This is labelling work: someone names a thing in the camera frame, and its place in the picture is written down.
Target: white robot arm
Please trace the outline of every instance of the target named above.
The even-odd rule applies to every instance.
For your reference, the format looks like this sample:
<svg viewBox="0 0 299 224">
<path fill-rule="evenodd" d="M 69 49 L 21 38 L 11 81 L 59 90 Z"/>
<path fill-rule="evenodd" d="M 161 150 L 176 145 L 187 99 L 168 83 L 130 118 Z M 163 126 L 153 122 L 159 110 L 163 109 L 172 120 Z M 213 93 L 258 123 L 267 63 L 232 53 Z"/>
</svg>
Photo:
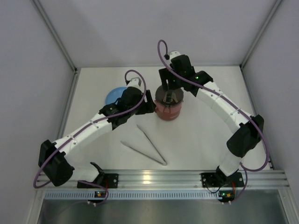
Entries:
<svg viewBox="0 0 299 224">
<path fill-rule="evenodd" d="M 54 186 L 60 186 L 68 180 L 83 180 L 101 184 L 104 173 L 97 164 L 93 162 L 83 164 L 72 158 L 75 158 L 77 152 L 99 136 L 126 123 L 134 114 L 146 114 L 155 111 L 155 104 L 150 91 L 146 90 L 144 96 L 140 90 L 141 83 L 140 78 L 127 81 L 127 89 L 115 103 L 104 106 L 87 123 L 67 136 L 54 142 L 46 140 L 42 143 L 38 165 Z"/>
<path fill-rule="evenodd" d="M 214 90 L 217 93 L 213 94 L 205 89 L 184 82 L 175 77 L 167 68 L 159 70 L 162 87 L 165 91 L 183 87 L 184 90 L 191 92 L 196 98 L 206 103 L 227 124 L 233 136 L 227 141 L 229 152 L 223 156 L 223 160 L 217 171 L 220 173 L 222 179 L 232 175 L 238 170 L 245 154 L 253 149 L 261 140 L 260 135 L 253 125 L 238 112 L 240 108 L 235 109 L 221 97 L 224 96 L 231 101 L 219 89 L 212 77 L 204 71 L 195 72 L 188 56 L 173 51 L 169 55 L 166 55 L 165 58 L 169 60 L 169 65 L 178 75 Z M 244 113 L 251 117 L 258 127 L 263 130 L 264 120 L 260 115 L 252 117 L 249 113 Z"/>
</svg>

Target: gray wall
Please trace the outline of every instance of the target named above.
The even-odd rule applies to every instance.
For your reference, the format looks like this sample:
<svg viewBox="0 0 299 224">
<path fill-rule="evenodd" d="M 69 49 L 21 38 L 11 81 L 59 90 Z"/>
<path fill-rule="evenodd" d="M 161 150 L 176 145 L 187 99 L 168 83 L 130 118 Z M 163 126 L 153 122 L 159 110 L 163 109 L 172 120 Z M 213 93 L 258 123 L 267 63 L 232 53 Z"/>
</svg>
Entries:
<svg viewBox="0 0 299 224">
<path fill-rule="evenodd" d="M 299 204 L 299 1 L 285 0 L 245 67 L 265 118 L 274 165 L 286 171 Z"/>
<path fill-rule="evenodd" d="M 22 223 L 39 146 L 57 135 L 71 70 L 29 0 L 0 3 L 0 223 Z"/>
<path fill-rule="evenodd" d="M 157 42 L 195 65 L 239 65 L 274 0 L 41 0 L 78 67 L 161 65 Z"/>
</svg>

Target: blue bowl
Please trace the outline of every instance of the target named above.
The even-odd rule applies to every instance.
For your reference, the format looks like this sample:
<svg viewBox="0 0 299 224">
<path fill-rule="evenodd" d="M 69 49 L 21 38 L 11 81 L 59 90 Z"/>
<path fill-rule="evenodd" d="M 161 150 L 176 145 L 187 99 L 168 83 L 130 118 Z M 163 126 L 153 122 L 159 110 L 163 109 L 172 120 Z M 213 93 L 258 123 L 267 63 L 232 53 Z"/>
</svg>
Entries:
<svg viewBox="0 0 299 224">
<path fill-rule="evenodd" d="M 114 103 L 118 98 L 122 96 L 122 93 L 126 87 L 118 87 L 113 90 L 111 90 L 108 95 L 106 96 L 105 104 L 111 104 Z"/>
</svg>

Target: purple cable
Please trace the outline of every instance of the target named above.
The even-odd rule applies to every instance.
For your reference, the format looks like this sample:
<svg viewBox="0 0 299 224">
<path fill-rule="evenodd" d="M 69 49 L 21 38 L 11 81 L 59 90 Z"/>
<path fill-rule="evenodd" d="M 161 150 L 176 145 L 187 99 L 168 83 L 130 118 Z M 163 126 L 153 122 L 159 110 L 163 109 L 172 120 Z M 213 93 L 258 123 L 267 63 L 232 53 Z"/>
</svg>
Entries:
<svg viewBox="0 0 299 224">
<path fill-rule="evenodd" d="M 120 112 L 120 113 L 117 113 L 117 114 L 113 114 L 113 115 L 110 115 L 110 116 L 107 116 L 107 117 L 103 117 L 103 118 L 97 119 L 97 120 L 94 121 L 94 123 L 98 123 L 98 122 L 100 122 L 100 121 L 102 121 L 102 120 L 106 120 L 106 119 L 109 119 L 109 118 L 114 118 L 114 117 L 121 116 L 121 115 L 123 115 L 123 114 L 129 113 L 129 112 L 135 110 L 137 107 L 139 107 L 139 105 L 143 102 L 143 100 L 144 100 L 144 98 L 145 98 L 145 94 L 146 94 L 146 83 L 145 83 L 145 80 L 144 80 L 143 76 L 142 76 L 138 71 L 133 70 L 133 69 L 128 70 L 128 71 L 125 73 L 125 78 L 127 78 L 127 75 L 128 75 L 128 73 L 130 73 L 130 72 L 134 72 L 134 73 L 136 73 L 136 74 L 141 78 L 141 80 L 142 80 L 142 82 L 143 82 L 144 91 L 143 91 L 143 95 L 142 95 L 142 97 L 141 97 L 141 100 L 138 102 L 138 104 L 136 104 L 135 106 L 133 106 L 131 109 L 128 109 L 128 110 L 126 110 L 126 111 L 124 111 L 124 112 Z M 92 124 L 91 124 L 91 123 L 88 123 L 88 124 L 85 125 L 83 128 L 81 128 L 78 132 L 76 132 L 76 133 L 74 134 L 74 138 L 77 137 L 80 133 L 82 133 L 82 132 L 83 132 L 86 128 L 88 128 L 90 125 L 92 125 Z M 46 186 L 47 184 L 51 183 L 51 181 L 48 181 L 48 182 L 46 182 L 46 183 L 44 183 L 44 184 L 42 184 L 42 185 L 40 185 L 40 186 L 37 186 L 37 185 L 36 185 L 38 176 L 41 174 L 41 172 L 43 171 L 43 169 L 45 168 L 45 166 L 47 165 L 47 163 L 53 158 L 53 156 L 54 156 L 59 150 L 61 150 L 61 149 L 62 149 L 63 147 L 65 147 L 68 143 L 70 143 L 71 140 L 72 140 L 72 138 L 69 138 L 65 143 L 63 143 L 60 147 L 58 147 L 58 149 L 56 149 L 56 150 L 55 150 L 55 151 L 54 151 L 54 152 L 53 152 L 53 153 L 52 153 L 52 154 L 45 160 L 45 162 L 41 165 L 41 167 L 38 169 L 37 174 L 36 174 L 36 176 L 34 177 L 34 180 L 33 180 L 33 187 L 34 187 L 35 189 L 42 188 L 42 187 Z"/>
<path fill-rule="evenodd" d="M 268 161 L 269 161 L 269 156 L 270 156 L 269 145 L 268 145 L 268 142 L 266 141 L 266 138 L 265 138 L 263 132 L 259 129 L 259 127 L 255 124 L 255 122 L 254 122 L 254 121 L 253 121 L 247 114 L 245 114 L 241 109 L 239 109 L 233 102 L 231 102 L 229 99 L 227 99 L 227 98 L 224 97 L 223 95 L 220 95 L 220 94 L 217 93 L 216 91 L 211 90 L 211 89 L 209 89 L 209 88 L 207 88 L 207 87 L 205 87 L 205 86 L 203 86 L 203 85 L 194 83 L 194 82 L 192 82 L 192 81 L 190 81 L 190 80 L 188 80 L 188 79 L 186 79 L 186 78 L 183 78 L 183 77 L 181 77 L 179 74 L 177 74 L 175 71 L 173 71 L 172 68 L 169 67 L 168 64 L 164 61 L 164 59 L 163 59 L 163 57 L 162 57 L 162 55 L 161 55 L 161 50 L 160 50 L 160 44 L 161 44 L 161 42 L 164 43 L 166 50 L 168 49 L 166 42 L 165 42 L 164 40 L 159 40 L 159 42 L 158 42 L 158 46 L 157 46 L 157 48 L 158 48 L 158 54 L 159 54 L 159 58 L 160 58 L 161 62 L 162 62 L 163 65 L 168 69 L 168 71 L 170 71 L 174 76 L 178 77 L 179 79 L 181 79 L 181 80 L 183 80 L 183 81 L 185 81 L 185 82 L 187 82 L 187 83 L 190 83 L 190 84 L 195 85 L 195 86 L 197 86 L 197 87 L 199 87 L 199 88 L 202 88 L 202 89 L 204 89 L 204 90 L 207 90 L 207 91 L 209 91 L 209 92 L 211 92 L 211 93 L 213 93 L 213 94 L 215 94 L 215 95 L 217 95 L 217 96 L 220 96 L 220 97 L 221 97 L 222 99 L 224 99 L 228 104 L 230 104 L 234 109 L 238 110 L 238 112 L 239 112 L 241 115 L 243 115 L 248 121 L 251 122 L 251 124 L 255 127 L 255 129 L 257 130 L 257 132 L 260 134 L 260 136 L 261 136 L 261 138 L 262 138 L 262 140 L 263 140 L 263 143 L 264 143 L 264 145 L 265 145 L 265 148 L 266 148 L 266 160 L 265 160 L 265 163 L 264 163 L 260 168 L 258 168 L 258 169 L 248 169 L 248 168 L 244 167 L 244 166 L 242 165 L 242 163 L 240 163 L 240 165 L 241 165 L 241 167 L 242 167 L 243 169 L 246 169 L 247 171 L 250 171 L 250 172 L 258 172 L 258 171 L 261 171 L 262 169 L 264 169 L 264 168 L 267 166 L 267 163 L 268 163 Z"/>
</svg>

